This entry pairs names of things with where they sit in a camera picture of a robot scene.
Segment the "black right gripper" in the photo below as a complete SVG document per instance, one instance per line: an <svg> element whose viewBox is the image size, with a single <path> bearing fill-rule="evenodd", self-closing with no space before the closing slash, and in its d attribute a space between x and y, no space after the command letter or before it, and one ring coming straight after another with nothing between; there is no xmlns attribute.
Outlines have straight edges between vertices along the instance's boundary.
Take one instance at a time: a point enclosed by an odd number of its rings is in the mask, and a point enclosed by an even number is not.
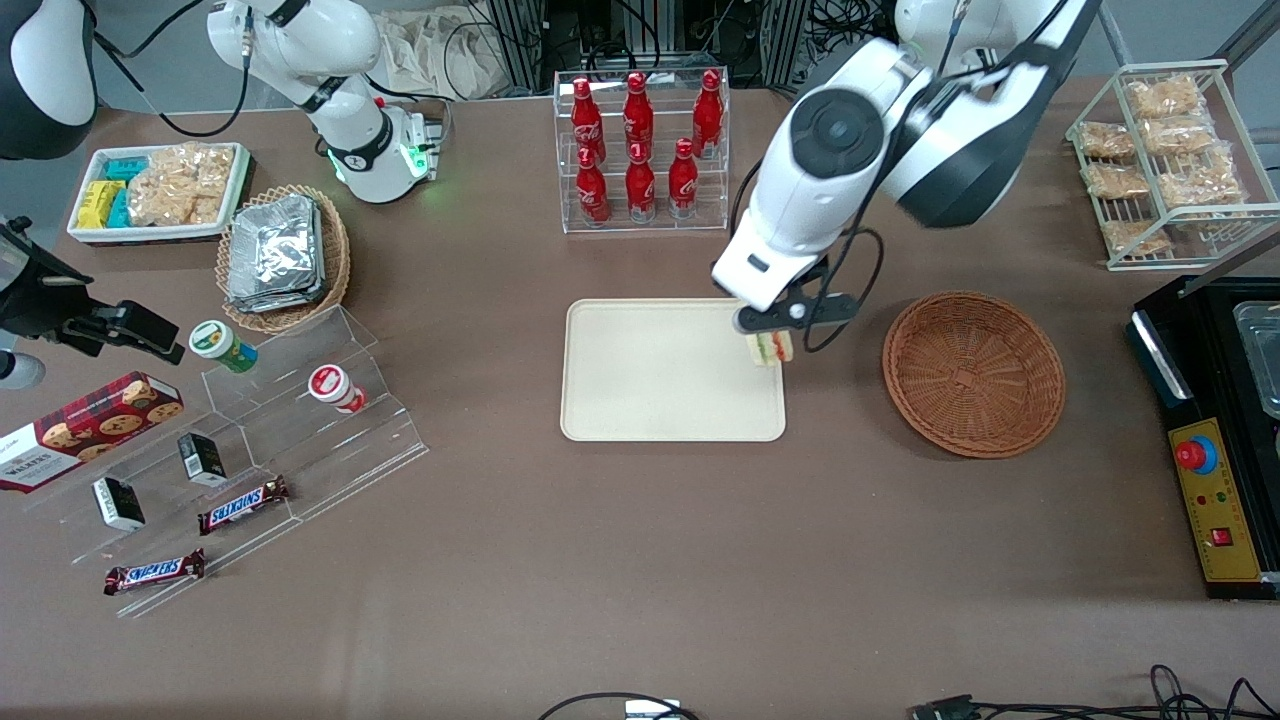
<svg viewBox="0 0 1280 720"><path fill-rule="evenodd" d="M134 348L178 366L186 348L179 328L132 301L99 309L90 297L92 279L33 243L28 218L3 219L3 331L28 340L59 341L97 357L105 345Z"/></svg>

